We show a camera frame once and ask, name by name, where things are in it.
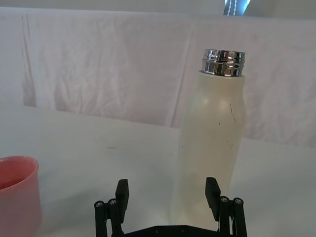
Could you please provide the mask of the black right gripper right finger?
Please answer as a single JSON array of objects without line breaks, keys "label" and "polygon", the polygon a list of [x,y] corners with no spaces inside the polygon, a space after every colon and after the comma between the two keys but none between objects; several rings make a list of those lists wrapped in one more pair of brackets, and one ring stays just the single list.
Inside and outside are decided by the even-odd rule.
[{"label": "black right gripper right finger", "polygon": [[207,177],[205,196],[218,230],[212,231],[211,237],[246,237],[246,222],[244,201],[238,197],[230,200],[221,195],[221,190],[215,178]]}]

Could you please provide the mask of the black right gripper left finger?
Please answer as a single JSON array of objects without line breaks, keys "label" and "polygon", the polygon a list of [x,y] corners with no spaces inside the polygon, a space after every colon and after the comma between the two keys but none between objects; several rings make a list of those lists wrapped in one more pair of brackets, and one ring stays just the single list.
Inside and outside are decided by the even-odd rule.
[{"label": "black right gripper left finger", "polygon": [[107,237],[107,220],[111,221],[112,237],[123,237],[121,224],[124,222],[125,212],[129,199],[128,180],[121,179],[118,182],[115,198],[108,202],[99,200],[94,204],[95,230],[97,237]]}]

